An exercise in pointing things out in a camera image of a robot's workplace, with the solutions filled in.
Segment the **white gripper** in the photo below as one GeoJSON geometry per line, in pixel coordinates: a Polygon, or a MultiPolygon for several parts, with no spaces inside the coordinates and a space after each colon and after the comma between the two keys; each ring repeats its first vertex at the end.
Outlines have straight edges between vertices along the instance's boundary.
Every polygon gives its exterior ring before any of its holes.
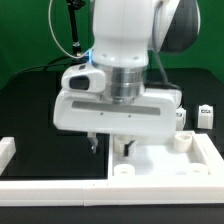
{"type": "MultiPolygon", "coordinates": [[[[177,91],[140,86],[140,95],[122,103],[103,98],[106,74],[86,63],[69,67],[61,79],[53,122],[59,130],[88,132],[93,153],[96,133],[170,138],[176,129],[177,91]]],[[[129,156],[135,140],[124,145],[129,156]]]]}

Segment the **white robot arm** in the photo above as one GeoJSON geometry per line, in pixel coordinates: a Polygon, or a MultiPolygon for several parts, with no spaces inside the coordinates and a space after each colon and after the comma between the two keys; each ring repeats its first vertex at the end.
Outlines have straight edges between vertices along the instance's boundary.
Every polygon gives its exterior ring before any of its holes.
{"type": "Polygon", "coordinates": [[[161,71],[145,85],[148,53],[180,53],[200,30],[197,0],[91,0],[94,44],[90,61],[69,67],[61,79],[53,122],[85,132],[97,149],[98,133],[168,140],[176,129],[182,91],[161,71]]]}

